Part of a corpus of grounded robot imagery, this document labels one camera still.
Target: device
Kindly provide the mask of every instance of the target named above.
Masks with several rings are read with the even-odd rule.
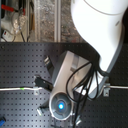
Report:
[[[99,53],[99,66],[108,73],[123,44],[122,19],[127,7],[127,0],[71,0],[71,15],[77,31]],[[107,78],[98,76],[100,91]],[[90,93],[94,90],[96,86],[92,84]]]

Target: metal bar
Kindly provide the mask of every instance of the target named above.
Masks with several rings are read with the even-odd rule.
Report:
[[[61,42],[61,0],[55,0],[54,42]]]
[[[113,89],[128,89],[128,87],[125,86],[107,86],[105,88],[113,88]]]
[[[58,0],[58,42],[61,42],[61,0]]]
[[[58,42],[58,0],[55,0],[54,42]]]

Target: black pegboard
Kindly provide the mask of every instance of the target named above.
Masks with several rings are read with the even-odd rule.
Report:
[[[47,55],[51,57],[54,65],[65,50],[93,59],[92,53],[95,51],[90,51],[89,47],[88,44],[1,43],[0,87],[33,87],[35,74],[40,74],[42,78],[51,81],[43,63]],[[124,45],[111,72],[110,82],[113,85],[119,82],[120,85],[127,83],[127,70],[125,70],[127,49],[128,45]],[[5,116],[7,119],[3,128],[48,128],[50,113],[47,112],[40,117],[36,109],[48,99],[49,95],[45,90],[40,91],[39,96],[34,96],[32,91],[0,92],[0,117]],[[96,101],[87,101],[83,123],[79,128],[127,128],[127,97],[127,90],[113,89],[109,98],[100,96]],[[68,127],[69,121],[58,122],[59,126],[64,124]]]

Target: wire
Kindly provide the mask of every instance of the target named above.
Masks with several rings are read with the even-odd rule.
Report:
[[[3,39],[5,42],[7,42],[7,40],[5,40],[3,37],[1,37],[1,39]]]
[[[70,95],[69,95],[69,92],[68,92],[68,83],[69,83],[69,81],[71,80],[71,78],[74,76],[74,74],[76,73],[76,72],[78,72],[79,70],[81,70],[82,68],[84,68],[84,67],[86,67],[87,65],[89,65],[89,64],[91,64],[91,62],[88,62],[88,63],[86,63],[86,64],[84,64],[83,66],[81,66],[80,68],[78,68],[70,77],[69,77],[69,79],[68,79],[68,81],[67,81],[67,83],[66,83],[66,93],[67,93],[67,96],[68,96],[68,98],[72,101],[72,102],[74,102],[74,103],[77,103],[78,102],[78,100],[74,100]]]
[[[23,36],[22,31],[21,31],[21,37],[22,37],[22,39],[23,39],[23,42],[25,42],[25,39],[24,39],[24,36]]]
[[[68,92],[68,85],[69,85],[69,81],[71,80],[71,78],[81,69],[83,69],[84,67],[88,66],[89,64],[91,64],[91,67],[88,71],[88,73],[84,76],[84,78],[76,85],[76,87],[73,89],[73,91],[75,91],[76,89],[82,87],[81,89],[81,93],[79,94],[79,97],[78,97],[78,100],[75,100],[73,99],[70,95],[69,95],[69,92]],[[98,93],[99,93],[99,83],[98,83],[98,75],[97,75],[97,72],[99,72],[102,76],[108,76],[109,74],[107,72],[104,72],[102,71],[100,68],[99,68],[99,65],[98,63],[92,63],[92,62],[88,62],[86,64],[84,64],[83,66],[81,66],[80,68],[78,68],[70,77],[69,79],[67,80],[67,83],[66,83],[66,93],[67,93],[67,96],[68,98],[74,102],[77,106],[76,106],[76,112],[75,112],[75,119],[74,119],[74,124],[73,124],[73,128],[75,128],[76,126],[76,121],[78,121],[78,119],[80,118],[83,110],[84,110],[84,107],[85,107],[85,104],[86,104],[86,101],[87,99],[90,99],[90,100],[95,100],[98,96]],[[96,95],[91,98],[89,97],[89,90],[91,88],[91,84],[92,84],[92,80],[94,78],[94,75],[96,76],[96,84],[97,84],[97,91],[96,91]],[[80,109],[80,112],[78,114],[78,111],[79,111],[79,106],[80,106],[80,103],[83,101],[83,105],[82,105],[82,108]]]
[[[41,90],[43,88],[29,88],[29,87],[21,87],[21,88],[0,88],[0,91],[16,91],[16,90],[30,90],[30,91],[34,91],[34,90]]]

